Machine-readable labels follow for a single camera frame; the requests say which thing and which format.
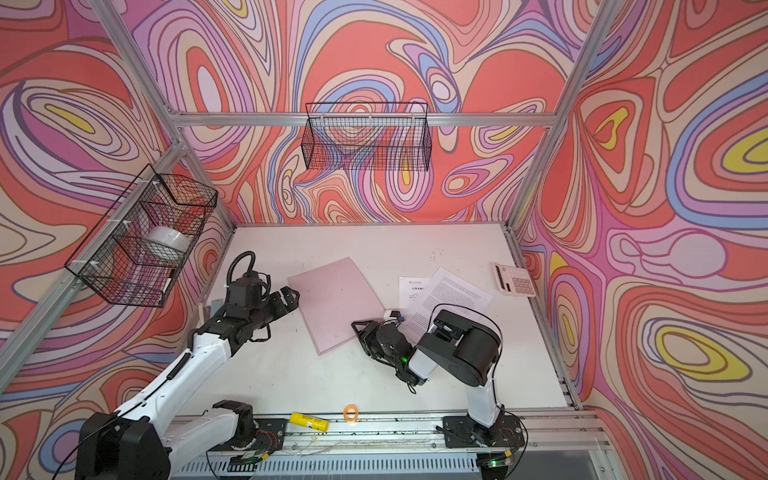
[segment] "patterned wall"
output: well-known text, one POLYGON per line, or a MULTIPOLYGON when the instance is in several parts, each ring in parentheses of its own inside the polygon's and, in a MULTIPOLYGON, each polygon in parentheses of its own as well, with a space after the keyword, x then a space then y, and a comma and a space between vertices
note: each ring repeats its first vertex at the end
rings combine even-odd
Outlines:
MULTIPOLYGON (((592 1, 135 2, 123 19, 179 111, 422 100, 553 111, 592 1)), ((305 172, 300 128, 193 127, 236 223, 506 219, 541 129, 433 129, 428 174, 305 172)))
POLYGON ((429 172, 306 170, 298 127, 189 127, 235 223, 506 220, 543 128, 460 127, 429 172))
POLYGON ((123 19, 179 111, 303 111, 357 98, 421 98, 444 112, 537 98, 536 111, 553 111, 596 9, 587 0, 127 3, 117 2, 123 19))
MULTIPOLYGON (((0 3, 2 340, 127 182, 167 148, 85 4, 0 3)), ((111 411, 170 362, 224 235, 212 217, 162 310, 78 295, 0 396, 0 478, 50 478, 84 419, 111 411)), ((74 458, 65 471, 73 468, 74 458)))
POLYGON ((768 478, 768 5, 625 5, 516 224, 630 478, 768 478))
POLYGON ((167 146, 92 15, 79 2, 0 6, 3 339, 167 146))
POLYGON ((225 236, 214 214, 163 309, 109 305, 90 290, 75 299, 0 395, 0 478, 49 479, 91 413, 114 410, 165 368, 225 236))

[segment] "mounting plate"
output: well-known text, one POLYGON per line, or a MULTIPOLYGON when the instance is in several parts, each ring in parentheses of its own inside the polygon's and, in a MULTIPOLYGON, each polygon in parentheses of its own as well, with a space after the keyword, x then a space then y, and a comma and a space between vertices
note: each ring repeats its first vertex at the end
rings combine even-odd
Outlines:
MULTIPOLYGON (((469 440, 473 435, 472 430, 477 427, 477 423, 470 419, 468 415, 442 417, 442 427, 454 434, 443 434, 445 446, 449 449, 466 449, 478 446, 474 441, 463 442, 461 440, 469 440)), ((523 436, 520 421, 513 415, 500 415, 491 431, 497 435, 496 440, 491 445, 488 445, 489 447, 506 447, 509 444, 514 451, 525 445, 525 437, 523 436)))

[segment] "pink foam board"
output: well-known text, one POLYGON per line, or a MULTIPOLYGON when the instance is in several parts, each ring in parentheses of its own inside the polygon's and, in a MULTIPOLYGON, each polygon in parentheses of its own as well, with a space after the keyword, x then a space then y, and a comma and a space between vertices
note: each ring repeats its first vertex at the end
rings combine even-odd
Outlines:
POLYGON ((381 320, 376 294, 355 262, 347 257, 288 278, 301 295, 299 310, 318 355, 355 338, 351 323, 381 320))

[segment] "small orange ring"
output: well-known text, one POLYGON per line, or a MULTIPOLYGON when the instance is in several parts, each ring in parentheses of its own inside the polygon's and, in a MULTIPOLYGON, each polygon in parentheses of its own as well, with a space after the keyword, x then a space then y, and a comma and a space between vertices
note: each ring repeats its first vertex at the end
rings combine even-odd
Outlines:
POLYGON ((357 407, 354 405, 347 405, 344 409, 344 419, 347 421, 347 423, 354 423, 357 422, 357 417, 360 414, 360 412, 357 411, 357 407), (355 416, 350 418, 349 413, 354 412, 355 416))

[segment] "wire mesh basket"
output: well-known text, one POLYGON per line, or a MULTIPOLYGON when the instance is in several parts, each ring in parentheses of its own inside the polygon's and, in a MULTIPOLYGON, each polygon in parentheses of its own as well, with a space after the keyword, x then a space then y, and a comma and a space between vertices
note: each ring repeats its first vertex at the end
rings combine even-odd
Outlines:
POLYGON ((217 198, 184 175, 155 174, 124 217, 110 220, 117 225, 96 252, 81 262, 70 257, 66 267, 108 303, 162 307, 217 198))
POLYGON ((306 104, 307 170, 428 171, 432 133, 422 102, 306 104))

